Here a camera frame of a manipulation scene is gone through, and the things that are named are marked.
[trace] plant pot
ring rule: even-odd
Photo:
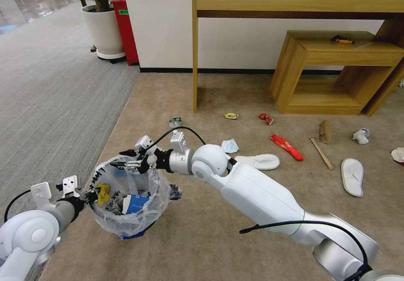
[[[118,59],[125,56],[115,12],[95,12],[96,6],[83,7],[84,22],[90,31],[97,55],[102,59]]]

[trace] gray carpet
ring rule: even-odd
[[[85,183],[137,80],[110,64],[72,4],[0,36],[0,213],[32,184]],[[10,214],[31,209],[28,197]]]

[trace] wooden shelf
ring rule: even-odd
[[[335,82],[336,79],[300,79],[286,113],[330,114],[334,111],[357,115],[363,105],[355,101],[344,87],[336,86]]]
[[[355,44],[331,41],[335,35]],[[369,32],[288,31],[271,83],[280,111],[358,115],[404,56],[403,49],[373,39]],[[345,67],[336,80],[301,80],[306,65]]]

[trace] wooden desk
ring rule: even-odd
[[[194,112],[198,92],[198,18],[383,19],[377,40],[404,48],[404,0],[192,0]],[[404,59],[363,112],[372,116],[404,78]]]

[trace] white slipper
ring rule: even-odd
[[[234,158],[237,162],[245,163],[260,170],[270,170],[277,168],[281,161],[278,156],[273,154],[263,154],[256,156],[236,156]]]
[[[362,197],[364,175],[362,164],[358,160],[352,158],[345,159],[341,164],[341,174],[345,190],[351,195]]]

